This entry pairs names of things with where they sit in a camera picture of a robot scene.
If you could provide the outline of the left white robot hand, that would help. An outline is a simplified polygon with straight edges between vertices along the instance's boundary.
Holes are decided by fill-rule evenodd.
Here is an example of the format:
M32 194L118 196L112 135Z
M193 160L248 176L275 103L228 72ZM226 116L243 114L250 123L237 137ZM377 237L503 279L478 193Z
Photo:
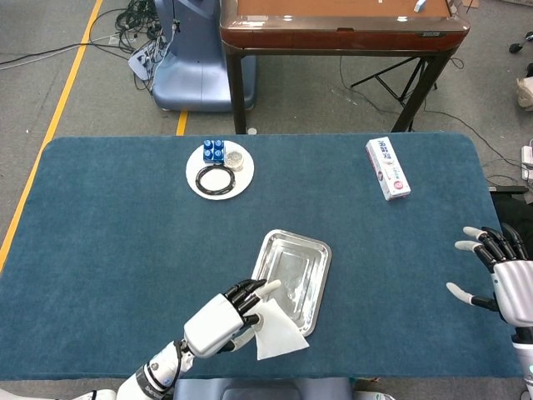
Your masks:
M248 332L262 322L252 309L280 286L278 279L247 278L217 294L185 323L182 349L196 358L236 351L247 342Z

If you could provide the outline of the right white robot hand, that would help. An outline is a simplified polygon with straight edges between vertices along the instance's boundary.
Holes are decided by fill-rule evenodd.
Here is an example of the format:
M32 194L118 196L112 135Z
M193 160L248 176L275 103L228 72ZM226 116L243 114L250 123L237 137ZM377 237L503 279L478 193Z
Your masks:
M462 228L467 240L454 243L461 251L474 253L488 271L493 297L482 297L464 291L453 282L446 288L458 300L498 312L503 320L516 328L532 326L532 260L520 234L503 223L502 230L489 227Z

